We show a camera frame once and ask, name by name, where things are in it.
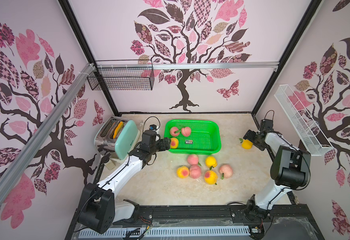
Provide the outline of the yellow red peach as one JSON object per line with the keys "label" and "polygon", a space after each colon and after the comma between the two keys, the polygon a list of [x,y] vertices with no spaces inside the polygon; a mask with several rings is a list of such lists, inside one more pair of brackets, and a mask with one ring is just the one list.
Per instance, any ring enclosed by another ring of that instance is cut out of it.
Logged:
{"label": "yellow red peach", "polygon": [[179,140],[177,138],[171,138],[171,149],[177,149],[179,146]]}
{"label": "yellow red peach", "polygon": [[215,171],[209,170],[204,174],[204,181],[209,185],[216,185],[218,180],[218,175]]}
{"label": "yellow red peach", "polygon": [[181,166],[176,170],[176,174],[180,179],[185,179],[189,176],[189,168],[186,166]]}

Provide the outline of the pink peach front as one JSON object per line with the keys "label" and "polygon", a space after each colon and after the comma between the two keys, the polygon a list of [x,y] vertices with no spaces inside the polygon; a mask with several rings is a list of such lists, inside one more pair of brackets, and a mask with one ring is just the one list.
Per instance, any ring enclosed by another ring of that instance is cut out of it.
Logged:
{"label": "pink peach front", "polygon": [[170,135],[171,135],[172,137],[177,137],[177,136],[179,136],[180,132],[181,132],[181,129],[179,129],[178,127],[172,127],[172,128],[170,129]]}

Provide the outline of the pink peach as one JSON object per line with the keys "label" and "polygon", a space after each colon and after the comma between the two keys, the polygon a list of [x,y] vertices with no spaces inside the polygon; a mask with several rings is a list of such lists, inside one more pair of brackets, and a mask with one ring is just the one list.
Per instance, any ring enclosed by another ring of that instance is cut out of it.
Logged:
{"label": "pink peach", "polygon": [[191,135],[191,128],[190,127],[184,127],[181,129],[181,134],[184,136],[184,137],[189,137]]}
{"label": "pink peach", "polygon": [[200,166],[200,162],[199,162],[199,157],[196,154],[191,154],[187,157],[187,162],[190,165],[198,165]]}
{"label": "pink peach", "polygon": [[171,135],[172,137],[177,137],[177,136],[179,136],[180,132],[181,132],[181,129],[179,129],[178,127],[172,127],[172,128],[170,129],[170,135]]}
{"label": "pink peach", "polygon": [[234,174],[232,167],[229,164],[223,164],[219,168],[219,173],[221,174],[221,179],[231,178]]}
{"label": "pink peach", "polygon": [[189,176],[192,179],[198,179],[201,176],[201,174],[202,174],[202,171],[199,165],[192,165],[189,168]]}

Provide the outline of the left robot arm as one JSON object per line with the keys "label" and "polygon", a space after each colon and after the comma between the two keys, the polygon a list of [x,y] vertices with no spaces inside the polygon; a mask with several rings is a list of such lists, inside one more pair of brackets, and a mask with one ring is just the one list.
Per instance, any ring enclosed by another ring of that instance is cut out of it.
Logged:
{"label": "left robot arm", "polygon": [[139,206],[117,200],[126,183],[149,162],[157,152],[168,151],[171,139],[144,140],[128,153],[128,159],[117,170],[97,184],[87,184],[78,205],[77,223],[103,234],[114,222],[130,219]]}

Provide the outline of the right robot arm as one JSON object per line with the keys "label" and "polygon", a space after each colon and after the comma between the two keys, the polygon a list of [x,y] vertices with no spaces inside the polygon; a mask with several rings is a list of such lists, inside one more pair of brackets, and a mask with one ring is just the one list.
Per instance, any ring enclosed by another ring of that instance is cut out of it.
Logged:
{"label": "right robot arm", "polygon": [[244,210],[246,216],[264,219],[282,196],[309,184],[311,154],[296,148],[281,133],[273,130],[248,130],[244,139],[260,150],[270,148],[275,153],[270,168],[271,180],[247,201]]}

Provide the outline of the green plastic basket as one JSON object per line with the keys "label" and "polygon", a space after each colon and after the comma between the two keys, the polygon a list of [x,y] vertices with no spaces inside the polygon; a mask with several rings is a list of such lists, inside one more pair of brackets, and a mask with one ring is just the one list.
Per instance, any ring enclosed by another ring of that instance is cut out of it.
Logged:
{"label": "green plastic basket", "polygon": [[[165,126],[164,136],[171,138],[170,129],[172,127],[190,127],[192,132],[189,137],[179,134],[177,149],[170,149],[173,154],[196,154],[212,155],[221,150],[221,139],[219,127],[215,122],[202,120],[170,120]],[[193,140],[192,145],[185,143],[186,140]]]}

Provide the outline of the mint and steel toaster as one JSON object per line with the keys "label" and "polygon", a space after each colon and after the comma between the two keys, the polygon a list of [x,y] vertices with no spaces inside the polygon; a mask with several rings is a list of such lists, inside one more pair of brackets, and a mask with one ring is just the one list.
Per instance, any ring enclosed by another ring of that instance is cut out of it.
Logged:
{"label": "mint and steel toaster", "polygon": [[113,161],[125,161],[140,134],[133,120],[111,117],[98,131],[94,145],[102,156],[108,156]]}

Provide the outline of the back aluminium rail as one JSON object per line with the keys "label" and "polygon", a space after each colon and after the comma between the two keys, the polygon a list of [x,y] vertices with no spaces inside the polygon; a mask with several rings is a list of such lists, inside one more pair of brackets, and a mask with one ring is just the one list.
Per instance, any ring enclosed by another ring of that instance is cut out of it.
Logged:
{"label": "back aluminium rail", "polygon": [[186,63],[186,64],[110,64],[100,65],[98,68],[149,68],[153,70],[186,70],[186,69],[249,69],[249,68],[272,68],[277,69],[278,62],[242,62],[242,63]]}

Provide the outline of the aluminium rail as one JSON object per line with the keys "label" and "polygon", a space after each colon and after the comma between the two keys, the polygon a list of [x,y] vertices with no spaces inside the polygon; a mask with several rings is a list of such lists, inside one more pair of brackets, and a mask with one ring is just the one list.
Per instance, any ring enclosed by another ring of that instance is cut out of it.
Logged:
{"label": "aluminium rail", "polygon": [[77,75],[77,78],[61,97],[51,113],[45,118],[36,133],[32,135],[30,141],[24,146],[16,159],[10,164],[0,178],[0,206],[10,193],[18,179],[24,173],[30,162],[34,159],[37,151],[41,148],[55,124],[63,116],[65,110],[72,102],[86,81],[87,75],[95,70],[95,64],[87,64]]}
{"label": "aluminium rail", "polygon": [[149,68],[153,70],[186,70],[186,69],[249,69],[249,68],[272,68],[277,69],[278,62],[242,62],[242,63],[186,63],[186,64],[110,64],[100,65],[98,68]]}

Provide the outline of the left aluminium rail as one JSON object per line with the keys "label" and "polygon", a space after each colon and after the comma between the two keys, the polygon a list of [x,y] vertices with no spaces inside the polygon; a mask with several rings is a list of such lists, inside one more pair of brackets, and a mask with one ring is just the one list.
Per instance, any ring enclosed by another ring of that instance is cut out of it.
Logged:
{"label": "left aluminium rail", "polygon": [[95,70],[95,64],[87,64],[77,75],[77,78],[61,97],[51,113],[45,118],[36,133],[32,135],[30,141],[24,146],[16,159],[10,164],[0,178],[0,206],[10,193],[18,179],[24,173],[30,162],[34,159],[37,151],[41,148],[55,124],[63,116],[65,110],[72,102],[86,81],[87,75]]}

